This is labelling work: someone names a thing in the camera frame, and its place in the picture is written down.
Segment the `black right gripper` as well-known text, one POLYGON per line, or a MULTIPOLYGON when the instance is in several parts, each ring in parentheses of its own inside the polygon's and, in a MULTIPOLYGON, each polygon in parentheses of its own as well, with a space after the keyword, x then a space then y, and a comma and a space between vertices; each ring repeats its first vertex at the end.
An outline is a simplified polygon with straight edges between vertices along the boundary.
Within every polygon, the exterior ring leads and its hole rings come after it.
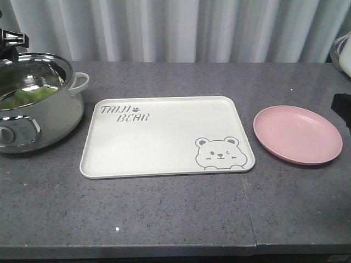
POLYGON ((335 94, 331 109, 338 115, 350 115, 350 94, 335 94))

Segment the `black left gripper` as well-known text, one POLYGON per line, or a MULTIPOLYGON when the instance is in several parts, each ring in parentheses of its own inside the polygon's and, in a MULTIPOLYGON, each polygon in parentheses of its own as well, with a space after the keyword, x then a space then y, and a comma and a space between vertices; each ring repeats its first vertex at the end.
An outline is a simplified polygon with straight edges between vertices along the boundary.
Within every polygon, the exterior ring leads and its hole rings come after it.
POLYGON ((25 33, 13 32, 1 28, 1 62, 19 61, 17 47, 29 47, 29 37, 25 33))

